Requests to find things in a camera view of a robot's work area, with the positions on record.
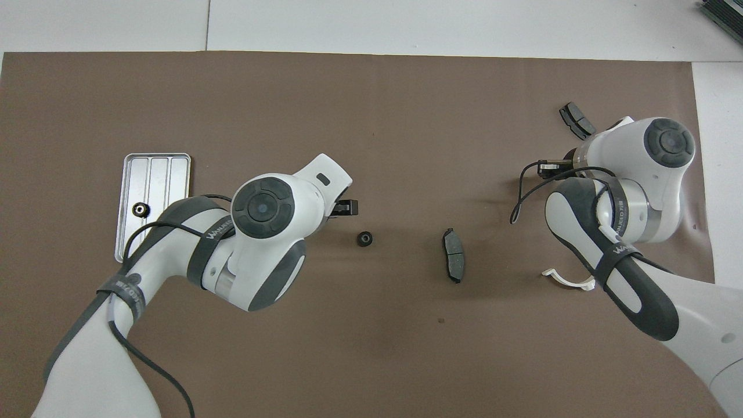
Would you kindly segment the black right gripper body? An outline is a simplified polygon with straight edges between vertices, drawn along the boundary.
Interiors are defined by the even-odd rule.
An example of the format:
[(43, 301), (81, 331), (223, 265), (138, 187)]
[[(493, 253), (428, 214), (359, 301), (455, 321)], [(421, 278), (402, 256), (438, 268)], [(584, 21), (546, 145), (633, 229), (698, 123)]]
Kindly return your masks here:
[(538, 161), (538, 176), (539, 177), (555, 177), (559, 175), (565, 175), (565, 177), (576, 177), (579, 176), (575, 172), (571, 172), (574, 167), (573, 159), (559, 159), (559, 160), (539, 160)]

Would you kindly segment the silver ribbed metal tray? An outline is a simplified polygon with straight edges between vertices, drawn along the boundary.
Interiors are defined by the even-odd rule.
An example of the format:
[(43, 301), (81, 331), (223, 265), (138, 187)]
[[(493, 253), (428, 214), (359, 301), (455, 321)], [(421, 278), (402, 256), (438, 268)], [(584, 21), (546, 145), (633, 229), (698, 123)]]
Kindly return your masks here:
[[(117, 215), (114, 257), (123, 261), (130, 236), (156, 221), (170, 204), (189, 196), (192, 159), (186, 153), (132, 153), (125, 156)], [(132, 214), (136, 202), (150, 207), (146, 218)]]

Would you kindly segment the short dark brake pad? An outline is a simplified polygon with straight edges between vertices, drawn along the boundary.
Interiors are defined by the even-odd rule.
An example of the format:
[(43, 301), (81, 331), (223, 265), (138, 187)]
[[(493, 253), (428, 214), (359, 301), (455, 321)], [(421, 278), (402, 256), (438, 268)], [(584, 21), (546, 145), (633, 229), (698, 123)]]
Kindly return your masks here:
[(574, 102), (566, 103), (565, 106), (560, 108), (559, 114), (565, 125), (581, 140), (586, 140), (597, 132), (592, 122), (586, 118)]

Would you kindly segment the brown paper table mat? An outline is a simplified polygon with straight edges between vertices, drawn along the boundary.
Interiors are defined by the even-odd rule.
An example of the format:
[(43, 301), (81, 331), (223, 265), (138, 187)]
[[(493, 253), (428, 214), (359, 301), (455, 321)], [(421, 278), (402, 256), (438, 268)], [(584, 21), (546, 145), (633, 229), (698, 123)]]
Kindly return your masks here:
[[(198, 418), (723, 418), (544, 221), (508, 222), (518, 174), (598, 129), (670, 117), (698, 136), (689, 63), (307, 53), (6, 53), (0, 79), (0, 418), (29, 418), (45, 363), (116, 269), (123, 159), (187, 153), (193, 194), (232, 194), (326, 153), (356, 217), (307, 241), (292, 288), (241, 311), (168, 280), (132, 343)], [(442, 236), (461, 238), (449, 280)], [(356, 235), (370, 231), (371, 246)]]

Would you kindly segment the long dark brake pad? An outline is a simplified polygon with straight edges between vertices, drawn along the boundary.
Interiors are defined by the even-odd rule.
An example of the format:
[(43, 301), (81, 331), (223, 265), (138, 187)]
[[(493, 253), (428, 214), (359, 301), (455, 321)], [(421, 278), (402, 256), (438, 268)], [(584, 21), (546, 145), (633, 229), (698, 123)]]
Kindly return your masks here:
[(461, 238), (453, 228), (448, 228), (442, 236), (442, 244), (449, 280), (459, 284), (463, 280), (465, 271), (465, 256)]

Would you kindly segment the white semicircular plastic clamp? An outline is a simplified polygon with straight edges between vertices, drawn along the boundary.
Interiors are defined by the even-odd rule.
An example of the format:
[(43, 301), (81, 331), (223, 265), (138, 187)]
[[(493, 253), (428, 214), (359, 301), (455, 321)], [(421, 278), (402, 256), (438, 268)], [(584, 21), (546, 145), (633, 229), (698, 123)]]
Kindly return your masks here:
[(547, 268), (541, 272), (541, 275), (546, 278), (552, 278), (552, 280), (565, 287), (581, 289), (583, 291), (592, 291), (596, 288), (596, 280), (594, 280), (593, 276), (589, 276), (582, 281), (568, 280), (560, 275), (555, 268)]

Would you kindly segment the black ridged device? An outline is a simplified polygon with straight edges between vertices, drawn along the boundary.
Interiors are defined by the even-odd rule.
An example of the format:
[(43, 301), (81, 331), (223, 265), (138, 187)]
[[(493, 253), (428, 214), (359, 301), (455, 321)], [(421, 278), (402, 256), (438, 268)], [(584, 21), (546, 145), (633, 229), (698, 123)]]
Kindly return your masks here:
[(743, 33), (743, 0), (702, 0), (699, 7), (719, 26)]

